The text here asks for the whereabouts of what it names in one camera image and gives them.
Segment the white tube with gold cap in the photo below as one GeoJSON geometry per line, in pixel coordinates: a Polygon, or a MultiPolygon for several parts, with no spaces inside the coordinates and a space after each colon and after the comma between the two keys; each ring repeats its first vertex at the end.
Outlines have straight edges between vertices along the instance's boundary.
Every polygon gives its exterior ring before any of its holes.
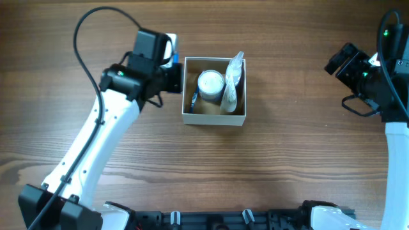
{"type": "Polygon", "coordinates": [[[227,81],[220,104],[220,113],[227,114],[235,112],[237,107],[237,93],[234,82],[227,81]]]}

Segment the white round jar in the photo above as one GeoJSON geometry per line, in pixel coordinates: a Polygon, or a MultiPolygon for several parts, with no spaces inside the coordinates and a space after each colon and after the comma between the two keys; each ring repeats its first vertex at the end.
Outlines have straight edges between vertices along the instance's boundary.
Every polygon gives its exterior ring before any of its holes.
{"type": "Polygon", "coordinates": [[[216,70],[203,71],[197,80],[199,95],[208,102],[216,102],[221,98],[224,85],[222,74],[216,70]]]}

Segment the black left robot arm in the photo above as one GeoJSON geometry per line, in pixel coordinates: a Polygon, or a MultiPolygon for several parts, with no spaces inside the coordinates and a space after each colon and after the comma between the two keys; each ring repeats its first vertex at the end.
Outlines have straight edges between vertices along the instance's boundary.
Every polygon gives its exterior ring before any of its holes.
{"type": "Polygon", "coordinates": [[[181,92],[178,37],[142,29],[134,49],[105,69],[84,126],[39,187],[26,185],[18,203],[28,229],[132,229],[134,212],[108,202],[93,207],[97,183],[123,134],[161,92],[181,92]]]}

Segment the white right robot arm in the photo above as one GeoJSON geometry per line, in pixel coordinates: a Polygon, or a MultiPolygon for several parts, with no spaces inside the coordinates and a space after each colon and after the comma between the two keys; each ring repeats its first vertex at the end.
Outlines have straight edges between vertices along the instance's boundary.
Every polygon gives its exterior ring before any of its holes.
{"type": "Polygon", "coordinates": [[[408,229],[408,26],[380,29],[377,51],[368,56],[346,43],[324,67],[352,94],[343,102],[362,100],[385,124],[388,173],[382,229],[408,229]]]}

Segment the blue spray bottle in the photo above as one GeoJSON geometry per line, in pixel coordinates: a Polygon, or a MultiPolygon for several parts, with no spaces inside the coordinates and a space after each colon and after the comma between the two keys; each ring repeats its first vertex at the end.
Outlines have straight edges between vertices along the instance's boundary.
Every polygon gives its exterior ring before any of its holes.
{"type": "Polygon", "coordinates": [[[234,58],[229,61],[226,68],[226,78],[231,76],[233,78],[234,85],[237,86],[242,76],[244,52],[240,51],[234,58]]]}

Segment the blue razor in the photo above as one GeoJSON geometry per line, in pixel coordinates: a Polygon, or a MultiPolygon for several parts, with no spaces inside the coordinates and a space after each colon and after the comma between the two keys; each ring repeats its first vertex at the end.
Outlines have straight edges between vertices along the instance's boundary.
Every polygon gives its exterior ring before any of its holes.
{"type": "Polygon", "coordinates": [[[178,64],[178,59],[179,59],[179,54],[178,54],[178,53],[175,53],[175,54],[173,55],[173,62],[172,62],[173,66],[175,66],[176,64],[178,64]]]}

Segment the blue toothbrush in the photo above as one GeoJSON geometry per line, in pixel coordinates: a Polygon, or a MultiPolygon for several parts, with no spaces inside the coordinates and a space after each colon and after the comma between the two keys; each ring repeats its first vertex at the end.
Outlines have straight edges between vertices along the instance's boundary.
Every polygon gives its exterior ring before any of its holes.
{"type": "Polygon", "coordinates": [[[191,100],[191,104],[190,104],[189,112],[191,114],[194,112],[194,106],[195,106],[198,94],[199,94],[199,87],[197,86],[195,91],[194,91],[194,94],[192,95],[192,100],[191,100]]]}

